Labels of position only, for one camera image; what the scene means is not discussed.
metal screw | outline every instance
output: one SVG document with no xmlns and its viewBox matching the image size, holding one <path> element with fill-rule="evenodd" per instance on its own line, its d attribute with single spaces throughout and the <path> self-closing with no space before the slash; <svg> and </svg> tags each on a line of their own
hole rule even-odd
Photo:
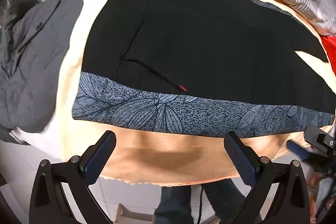
<svg viewBox="0 0 336 224">
<path fill-rule="evenodd" d="M 260 161 L 261 161 L 262 163 L 264 163 L 264 164 L 267 164 L 267 163 L 269 163 L 269 158 L 267 158 L 267 157 L 265 157 L 265 156 L 262 156 L 262 157 L 260 158 Z"/>
<path fill-rule="evenodd" d="M 42 160 L 42 161 L 40 162 L 40 165 L 41 165 L 41 166 L 46 166 L 47 163 L 48 163 L 48 160 Z"/>
<path fill-rule="evenodd" d="M 293 160 L 293 165 L 296 167 L 300 166 L 300 162 L 298 160 Z"/>
<path fill-rule="evenodd" d="M 76 162 L 78 162 L 79 161 L 79 156 L 73 156 L 72 158 L 71 158 L 71 162 L 73 162 L 73 163 L 76 163 Z"/>
</svg>

red fabric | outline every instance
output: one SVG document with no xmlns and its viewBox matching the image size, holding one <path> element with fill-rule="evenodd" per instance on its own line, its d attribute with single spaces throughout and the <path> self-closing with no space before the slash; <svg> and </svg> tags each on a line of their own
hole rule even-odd
<svg viewBox="0 0 336 224">
<path fill-rule="evenodd" d="M 323 47 L 329 57 L 331 67 L 336 75 L 336 37 L 321 37 Z"/>
</svg>

leaf pattern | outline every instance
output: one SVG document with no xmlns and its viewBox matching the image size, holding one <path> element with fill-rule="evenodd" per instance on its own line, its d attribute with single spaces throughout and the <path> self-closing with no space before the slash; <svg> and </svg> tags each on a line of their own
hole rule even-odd
<svg viewBox="0 0 336 224">
<path fill-rule="evenodd" d="M 240 120 L 237 129 L 245 128 L 250 125 L 254 119 L 263 111 L 263 105 L 256 105 L 252 107 Z"/>
<path fill-rule="evenodd" d="M 176 134 L 239 137 L 301 131 L 309 124 L 332 124 L 335 115 L 301 106 L 253 105 L 189 95 L 135 90 L 108 78 L 81 73 L 73 118 Z"/>
</svg>

dark gray pants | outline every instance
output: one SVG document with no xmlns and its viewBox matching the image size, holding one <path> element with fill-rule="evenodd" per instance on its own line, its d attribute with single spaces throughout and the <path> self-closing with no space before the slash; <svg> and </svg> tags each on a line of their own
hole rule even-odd
<svg viewBox="0 0 336 224">
<path fill-rule="evenodd" d="M 216 216 L 221 220 L 220 224 L 226 224 L 245 200 L 231 179 L 206 183 L 203 187 Z M 190 194 L 190 186 L 162 187 L 161 202 L 154 213 L 154 224 L 194 224 Z"/>
</svg>

